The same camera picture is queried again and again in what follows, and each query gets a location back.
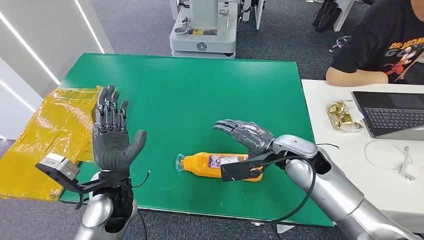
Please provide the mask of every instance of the gray robotic finger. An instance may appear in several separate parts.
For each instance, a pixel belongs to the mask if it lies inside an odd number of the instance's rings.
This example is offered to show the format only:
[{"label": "gray robotic finger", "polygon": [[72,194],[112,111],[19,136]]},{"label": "gray robotic finger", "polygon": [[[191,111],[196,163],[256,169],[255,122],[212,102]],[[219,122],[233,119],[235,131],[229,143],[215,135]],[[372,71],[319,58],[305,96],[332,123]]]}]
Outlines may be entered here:
[{"label": "gray robotic finger", "polygon": [[128,101],[124,100],[120,105],[119,111],[119,128],[122,132],[127,133],[127,107]]},{"label": "gray robotic finger", "polygon": [[138,130],[135,133],[134,140],[132,143],[128,146],[128,148],[125,150],[125,156],[130,161],[128,165],[134,161],[136,156],[141,152],[141,150],[144,148],[146,144],[146,137],[147,133],[145,130]]},{"label": "gray robotic finger", "polygon": [[212,129],[214,130],[221,130],[229,135],[231,135],[231,132],[233,131],[233,129],[231,127],[227,127],[227,126],[223,126],[223,125],[215,125],[212,127]]},{"label": "gray robotic finger", "polygon": [[103,88],[100,91],[100,94],[97,97],[97,104],[94,109],[94,127],[97,129],[100,133],[106,132],[106,95],[108,94],[108,90],[106,88]]},{"label": "gray robotic finger", "polygon": [[230,121],[219,120],[219,121],[216,121],[215,122],[215,125],[223,125],[225,127],[229,127],[229,128],[235,129],[235,128],[237,128],[237,125],[238,124],[233,123],[233,122],[230,122]]},{"label": "gray robotic finger", "polygon": [[107,95],[105,97],[105,111],[106,111],[106,130],[112,131],[114,129],[114,115],[112,110],[112,95],[114,94],[115,86],[109,84],[107,86]]},{"label": "gray robotic finger", "polygon": [[115,91],[115,86],[113,84],[109,84],[109,86],[107,86],[106,101],[112,102],[112,95],[114,94],[114,91]]},{"label": "gray robotic finger", "polygon": [[118,98],[119,98],[119,91],[115,91],[112,94],[112,103],[110,104],[112,117],[113,117],[113,124],[112,127],[115,131],[119,131],[119,111],[118,111]]},{"label": "gray robotic finger", "polygon": [[246,124],[247,122],[245,121],[240,121],[240,120],[233,120],[233,119],[224,119],[224,121],[226,122],[230,122],[236,125],[241,125],[241,124]]}]

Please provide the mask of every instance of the white wall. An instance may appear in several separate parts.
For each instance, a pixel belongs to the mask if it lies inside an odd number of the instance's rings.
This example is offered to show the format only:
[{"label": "white wall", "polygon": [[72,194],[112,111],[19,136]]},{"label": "white wall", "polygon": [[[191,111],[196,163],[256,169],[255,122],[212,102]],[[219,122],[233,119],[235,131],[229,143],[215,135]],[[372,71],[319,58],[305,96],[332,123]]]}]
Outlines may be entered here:
[{"label": "white wall", "polygon": [[[4,85],[18,94],[29,107]],[[42,97],[0,58],[0,135],[7,139],[16,139],[42,100]]]},{"label": "white wall", "polygon": [[[0,80],[30,108],[58,86],[6,25],[5,19],[61,82],[83,53],[100,53],[78,2],[105,53],[111,44],[89,0],[0,0]],[[30,108],[0,84],[0,135],[16,139],[32,116]]]},{"label": "white wall", "polygon": [[[101,46],[113,53],[89,0],[79,0]],[[82,53],[100,53],[74,0],[0,0],[0,12],[61,81]],[[0,21],[0,57],[40,96],[57,84]]]}]

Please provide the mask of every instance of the black t-shirt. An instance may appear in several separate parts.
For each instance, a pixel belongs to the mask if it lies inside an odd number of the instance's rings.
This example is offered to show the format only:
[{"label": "black t-shirt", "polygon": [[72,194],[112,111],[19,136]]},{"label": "black t-shirt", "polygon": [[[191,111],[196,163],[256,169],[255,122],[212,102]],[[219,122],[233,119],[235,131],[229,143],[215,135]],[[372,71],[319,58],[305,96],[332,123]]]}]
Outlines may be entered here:
[{"label": "black t-shirt", "polygon": [[411,0],[379,0],[354,29],[331,66],[345,73],[357,69],[385,72],[389,83],[401,82],[398,77],[422,52],[424,22],[415,15]]}]

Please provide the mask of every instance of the yellow plastic bag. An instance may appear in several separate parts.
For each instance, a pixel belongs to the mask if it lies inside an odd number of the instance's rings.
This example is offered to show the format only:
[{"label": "yellow plastic bag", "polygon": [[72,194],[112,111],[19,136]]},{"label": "yellow plastic bag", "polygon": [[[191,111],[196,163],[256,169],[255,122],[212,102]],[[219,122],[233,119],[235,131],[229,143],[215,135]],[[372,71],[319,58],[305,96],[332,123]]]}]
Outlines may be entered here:
[{"label": "yellow plastic bag", "polygon": [[0,197],[57,200],[63,190],[35,165],[47,153],[91,162],[92,110],[101,88],[57,88],[0,159]]}]

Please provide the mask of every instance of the laptop keyboard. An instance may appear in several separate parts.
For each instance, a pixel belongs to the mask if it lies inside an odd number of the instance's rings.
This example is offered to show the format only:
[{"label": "laptop keyboard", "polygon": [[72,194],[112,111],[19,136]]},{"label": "laptop keyboard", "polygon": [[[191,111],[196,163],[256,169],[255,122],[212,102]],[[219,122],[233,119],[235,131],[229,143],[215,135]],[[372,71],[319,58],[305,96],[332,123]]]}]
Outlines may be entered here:
[{"label": "laptop keyboard", "polygon": [[408,129],[424,125],[424,110],[364,108],[376,129]]}]

